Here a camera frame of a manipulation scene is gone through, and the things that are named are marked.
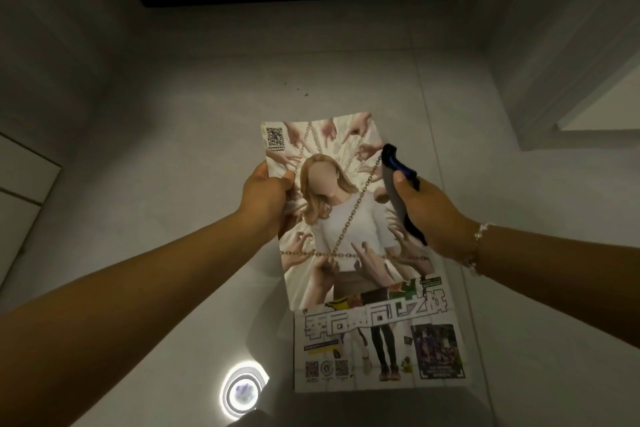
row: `gray wall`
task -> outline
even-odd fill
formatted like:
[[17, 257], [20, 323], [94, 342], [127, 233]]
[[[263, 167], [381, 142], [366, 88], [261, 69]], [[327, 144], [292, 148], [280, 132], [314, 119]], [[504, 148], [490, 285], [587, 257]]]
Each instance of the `gray wall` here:
[[464, 0], [522, 148], [640, 49], [638, 0]]
[[0, 0], [0, 133], [68, 162], [140, 15], [138, 0]]

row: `bracelet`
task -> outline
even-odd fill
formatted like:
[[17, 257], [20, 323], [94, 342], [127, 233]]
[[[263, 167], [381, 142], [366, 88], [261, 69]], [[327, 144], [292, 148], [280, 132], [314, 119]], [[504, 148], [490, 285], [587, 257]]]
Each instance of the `bracelet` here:
[[469, 267], [469, 269], [471, 270], [471, 275], [475, 275], [476, 277], [480, 275], [477, 270], [478, 245], [480, 243], [480, 239], [482, 238], [482, 234], [491, 226], [493, 226], [493, 223], [484, 223], [484, 225], [480, 225], [480, 227], [476, 231], [476, 234], [474, 234], [476, 242], [474, 243], [474, 250], [473, 252], [471, 252], [471, 256], [467, 259], [467, 267]]

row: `blonde hair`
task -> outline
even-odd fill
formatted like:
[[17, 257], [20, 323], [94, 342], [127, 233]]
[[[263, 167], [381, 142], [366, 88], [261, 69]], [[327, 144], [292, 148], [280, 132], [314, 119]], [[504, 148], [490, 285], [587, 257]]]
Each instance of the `blonde hair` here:
[[330, 162], [333, 164], [333, 167], [338, 171], [338, 186], [351, 194], [358, 192], [358, 188], [349, 181], [340, 164], [335, 162], [333, 157], [325, 154], [312, 155], [305, 161], [300, 171], [300, 188], [302, 196], [307, 200], [307, 207], [302, 214], [305, 217], [305, 223], [308, 225], [313, 225], [318, 219], [326, 220], [329, 218], [329, 213], [331, 213], [331, 206], [327, 203], [326, 196], [316, 194], [309, 186], [309, 169], [316, 162]]

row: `gray tile floor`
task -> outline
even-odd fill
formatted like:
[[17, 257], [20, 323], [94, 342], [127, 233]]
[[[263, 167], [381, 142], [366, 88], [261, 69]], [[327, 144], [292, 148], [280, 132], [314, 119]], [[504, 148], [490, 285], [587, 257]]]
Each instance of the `gray tile floor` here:
[[[521, 153], [467, 33], [456, 0], [154, 13], [46, 203], [0, 311], [232, 212], [263, 156], [267, 119], [371, 110], [403, 158], [474, 218], [640, 245], [628, 205], [640, 202], [637, 153]], [[249, 426], [488, 426], [492, 404], [504, 425], [637, 425], [638, 350], [455, 264], [449, 278], [474, 365], [468, 390], [293, 395], [292, 315], [274, 241], [77, 425], [226, 424], [220, 384], [250, 358], [271, 379], [264, 414], [241, 421]]]

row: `light fixture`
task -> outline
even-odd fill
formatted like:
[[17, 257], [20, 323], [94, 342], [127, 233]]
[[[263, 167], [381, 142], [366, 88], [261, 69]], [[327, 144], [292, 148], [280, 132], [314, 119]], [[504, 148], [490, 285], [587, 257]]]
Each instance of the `light fixture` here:
[[253, 410], [269, 377], [260, 363], [237, 364], [227, 374], [220, 390], [220, 406], [231, 420]]

